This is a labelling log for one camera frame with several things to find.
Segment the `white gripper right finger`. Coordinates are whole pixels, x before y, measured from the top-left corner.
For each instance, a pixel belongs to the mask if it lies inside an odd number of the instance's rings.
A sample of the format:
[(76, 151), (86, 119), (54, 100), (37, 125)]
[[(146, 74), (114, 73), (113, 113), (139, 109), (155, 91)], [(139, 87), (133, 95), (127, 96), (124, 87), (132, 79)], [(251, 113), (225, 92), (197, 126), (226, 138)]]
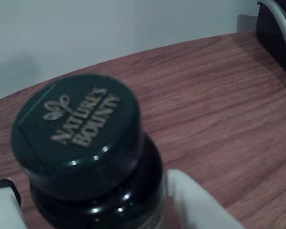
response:
[(167, 194), (183, 229), (243, 229), (198, 182), (178, 169), (167, 170)]

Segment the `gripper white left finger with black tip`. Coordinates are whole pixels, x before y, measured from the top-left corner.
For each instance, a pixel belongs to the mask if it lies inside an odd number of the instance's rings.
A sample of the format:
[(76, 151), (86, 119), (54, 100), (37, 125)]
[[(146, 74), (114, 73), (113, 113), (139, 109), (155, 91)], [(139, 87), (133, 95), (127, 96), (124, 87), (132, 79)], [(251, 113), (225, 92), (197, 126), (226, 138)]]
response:
[(10, 178), (0, 180), (0, 229), (25, 229), (20, 194)]

